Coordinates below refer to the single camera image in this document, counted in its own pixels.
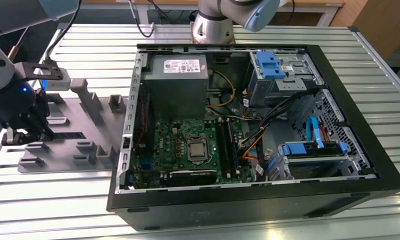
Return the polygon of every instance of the green circuit board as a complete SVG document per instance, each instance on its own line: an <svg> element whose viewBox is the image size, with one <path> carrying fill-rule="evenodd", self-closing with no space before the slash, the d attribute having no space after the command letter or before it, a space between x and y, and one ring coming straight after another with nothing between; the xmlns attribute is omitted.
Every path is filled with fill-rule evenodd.
<svg viewBox="0 0 400 240"><path fill-rule="evenodd" d="M243 137L241 123L230 122L233 139ZM189 161L189 139L206 141L206 160L199 164ZM217 172L215 184L246 183L251 181L250 166L239 167L239 174L233 177L222 176L215 139L214 120L179 120L158 121L154 125L153 157L150 171L142 171L142 179L146 188L158 188L159 182L153 173L177 170L214 170Z"/></svg>

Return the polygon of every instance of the yellow wire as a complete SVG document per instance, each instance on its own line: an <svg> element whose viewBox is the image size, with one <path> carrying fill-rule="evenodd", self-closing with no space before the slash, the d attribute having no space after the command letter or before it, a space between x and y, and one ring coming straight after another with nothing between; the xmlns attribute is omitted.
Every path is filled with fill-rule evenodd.
<svg viewBox="0 0 400 240"><path fill-rule="evenodd" d="M229 84L230 89L231 89L231 95L230 95L230 99L227 100L227 102L223 102L223 103L215 104L215 105L205 105L209 108L217 108L217 107L222 107L222 106L230 104L231 101L234 100L234 97L235 97L235 89L234 89L234 86L231 84L231 81L229 81L229 79L218 71L214 70L213 72L217 73L225 79L225 81Z"/></svg>

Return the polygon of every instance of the orange wire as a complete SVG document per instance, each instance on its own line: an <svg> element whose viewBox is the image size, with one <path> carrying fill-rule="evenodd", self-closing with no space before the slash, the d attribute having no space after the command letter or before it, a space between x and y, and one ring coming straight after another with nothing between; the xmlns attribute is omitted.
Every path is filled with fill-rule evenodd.
<svg viewBox="0 0 400 240"><path fill-rule="evenodd" d="M243 109L242 109L242 117L243 117L245 119L251 119L253 117L246 115L246 110L247 110L247 108L243 107Z"/></svg>
<svg viewBox="0 0 400 240"><path fill-rule="evenodd" d="M250 145L250 146L249 146L249 148L246 149L245 153L242 154L242 158L245 158L245 157L246 157L246 155L247 155L247 153L249 153L250 149L253 148L253 146L257 144L257 142L258 142L258 141L259 141L259 139L262 138L262 136L263 136L263 133L265 133L265 131L261 133L261 135L258 136L258 138L254 140L254 142L251 143L251 145Z"/></svg>
<svg viewBox="0 0 400 240"><path fill-rule="evenodd" d="M325 128L321 125L318 126L318 128L319 128L319 130L322 132L323 140L325 141L330 141Z"/></svg>
<svg viewBox="0 0 400 240"><path fill-rule="evenodd" d="M242 160L258 160L255 157L243 157Z"/></svg>

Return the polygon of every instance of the power supply label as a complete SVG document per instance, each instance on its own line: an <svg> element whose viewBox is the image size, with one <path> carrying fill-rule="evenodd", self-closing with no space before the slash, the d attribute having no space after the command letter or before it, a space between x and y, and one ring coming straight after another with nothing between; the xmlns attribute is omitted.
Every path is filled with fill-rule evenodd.
<svg viewBox="0 0 400 240"><path fill-rule="evenodd" d="M163 61L163 73L199 73L198 59L173 59Z"/></svg>

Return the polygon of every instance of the motherboard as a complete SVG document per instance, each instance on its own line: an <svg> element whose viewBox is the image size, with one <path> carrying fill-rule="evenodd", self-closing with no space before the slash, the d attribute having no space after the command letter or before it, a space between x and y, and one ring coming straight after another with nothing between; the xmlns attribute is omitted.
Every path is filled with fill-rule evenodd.
<svg viewBox="0 0 400 240"><path fill-rule="evenodd" d="M142 187L250 182L249 162L237 153L242 138L238 120L157 121L153 154L138 157Z"/></svg>

